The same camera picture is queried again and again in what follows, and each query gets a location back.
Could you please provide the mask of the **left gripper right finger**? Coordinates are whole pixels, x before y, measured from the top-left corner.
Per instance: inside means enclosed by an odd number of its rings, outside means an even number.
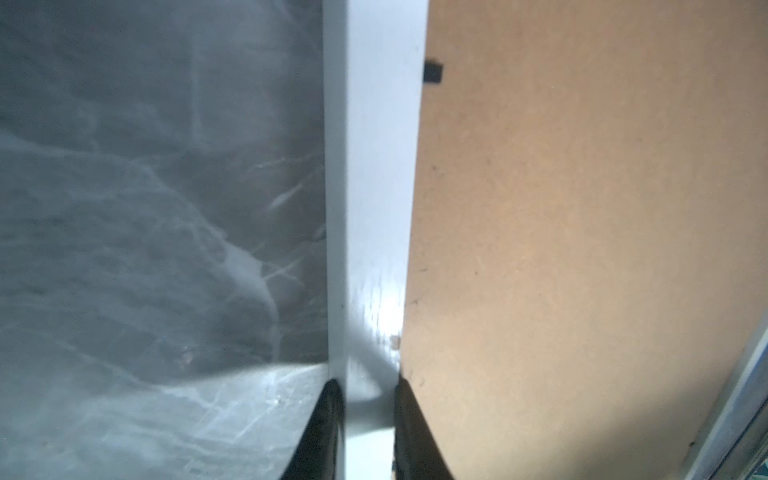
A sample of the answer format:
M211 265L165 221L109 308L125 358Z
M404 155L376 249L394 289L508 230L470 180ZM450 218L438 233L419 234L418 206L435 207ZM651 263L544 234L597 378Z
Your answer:
M453 480L410 383L400 376L394 403L397 480Z

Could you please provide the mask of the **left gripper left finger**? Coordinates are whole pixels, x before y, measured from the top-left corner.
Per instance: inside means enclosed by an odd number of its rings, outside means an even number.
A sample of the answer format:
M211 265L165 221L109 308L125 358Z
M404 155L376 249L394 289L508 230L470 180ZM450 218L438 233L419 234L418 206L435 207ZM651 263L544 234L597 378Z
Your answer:
M325 383L281 480L334 480L345 404L340 383Z

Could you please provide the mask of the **brown cardboard backing board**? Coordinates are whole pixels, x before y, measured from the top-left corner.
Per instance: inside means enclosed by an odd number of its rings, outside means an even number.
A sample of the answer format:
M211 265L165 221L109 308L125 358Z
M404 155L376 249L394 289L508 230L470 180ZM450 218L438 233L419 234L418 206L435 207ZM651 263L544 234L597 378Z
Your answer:
M675 479L767 308L763 1L434 1L403 373L458 479Z

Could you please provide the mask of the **white picture frame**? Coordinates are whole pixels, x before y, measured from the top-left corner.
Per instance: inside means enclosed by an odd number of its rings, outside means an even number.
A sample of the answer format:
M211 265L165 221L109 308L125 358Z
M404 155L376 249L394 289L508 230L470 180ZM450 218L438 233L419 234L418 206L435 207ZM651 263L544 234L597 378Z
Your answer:
M329 373L340 479L388 479L429 5L322 5Z

